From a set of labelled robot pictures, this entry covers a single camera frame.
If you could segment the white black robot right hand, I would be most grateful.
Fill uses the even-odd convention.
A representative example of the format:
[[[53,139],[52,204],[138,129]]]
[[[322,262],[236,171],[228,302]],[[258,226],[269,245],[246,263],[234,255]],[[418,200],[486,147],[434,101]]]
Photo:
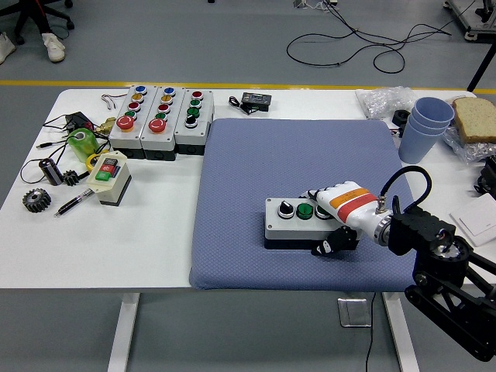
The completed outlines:
[[[377,212],[378,199],[366,188],[353,181],[319,190],[308,190],[301,195],[341,223],[317,247],[312,255],[327,257],[342,250],[355,250],[360,237],[367,234],[375,243],[381,243],[389,212]]]

